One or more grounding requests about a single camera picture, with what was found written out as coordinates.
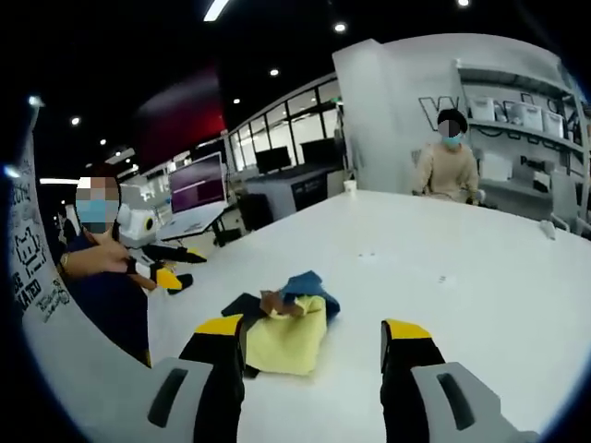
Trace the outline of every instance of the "white cup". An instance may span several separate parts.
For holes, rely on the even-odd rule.
[[[350,195],[354,195],[357,191],[357,181],[356,180],[345,180],[344,182],[344,192]]]

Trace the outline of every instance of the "navy shirt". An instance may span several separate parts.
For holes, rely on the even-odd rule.
[[[80,233],[68,252],[96,246]],[[68,281],[67,288],[84,314],[121,349],[143,360],[148,351],[148,300],[128,275],[102,272]]]

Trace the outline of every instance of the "beige sweater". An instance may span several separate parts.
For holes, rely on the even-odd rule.
[[[478,169],[472,150],[464,143],[458,150],[445,145],[427,145],[416,166],[415,191],[434,198],[465,202],[478,190]]]

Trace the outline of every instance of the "face mask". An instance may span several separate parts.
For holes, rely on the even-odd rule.
[[[460,147],[460,142],[462,141],[462,134],[458,134],[455,137],[444,137],[442,138],[443,143],[452,149],[457,149]]]
[[[76,200],[76,211],[83,223],[113,222],[118,210],[117,200]]]

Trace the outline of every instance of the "white shelf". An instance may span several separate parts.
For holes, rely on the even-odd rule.
[[[478,181],[478,185],[483,187],[485,190],[487,187],[503,189],[505,191],[514,192],[516,194],[522,194],[529,197],[534,198],[541,198],[543,200],[552,200],[552,196],[548,192],[540,192],[537,189],[533,188],[533,184],[531,186],[527,186],[525,183],[520,183],[516,180],[508,180],[506,182],[499,182],[496,180],[488,180],[486,178],[481,178]]]
[[[456,67],[460,73],[460,78],[465,83],[502,85],[508,88],[516,88],[545,95],[558,100],[574,95],[573,91],[565,85],[530,74],[498,69],[493,66],[468,65],[460,61],[456,61]]]
[[[490,129],[499,129],[502,131],[507,132],[518,132],[520,134],[525,134],[527,136],[532,136],[536,138],[540,138],[543,140],[550,141],[552,143],[556,143],[557,145],[562,145],[564,148],[568,150],[574,150],[576,152],[584,153],[585,150],[582,146],[577,145],[576,143],[567,140],[566,138],[560,138],[553,136],[547,132],[538,131],[536,129],[532,129],[525,126],[518,126],[512,123],[504,123],[504,122],[490,122],[487,120],[475,120],[473,118],[468,119],[468,124],[470,126],[476,127],[488,127]]]

